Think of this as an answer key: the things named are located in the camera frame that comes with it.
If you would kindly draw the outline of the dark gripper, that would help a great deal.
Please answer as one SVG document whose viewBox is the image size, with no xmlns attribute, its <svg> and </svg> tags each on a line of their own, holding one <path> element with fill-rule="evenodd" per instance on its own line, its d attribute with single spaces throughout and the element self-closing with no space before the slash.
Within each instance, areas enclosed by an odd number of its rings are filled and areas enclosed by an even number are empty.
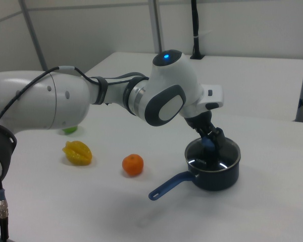
<svg viewBox="0 0 303 242">
<path fill-rule="evenodd" d="M 226 138 L 221 128 L 215 128 L 212 131 L 213 124 L 211 123 L 211 119 L 212 112 L 205 111 L 197 116 L 185 118 L 185 121 L 192 129 L 199 133 L 201 138 L 212 139 L 215 150 L 219 151 L 225 145 Z"/>
</svg>

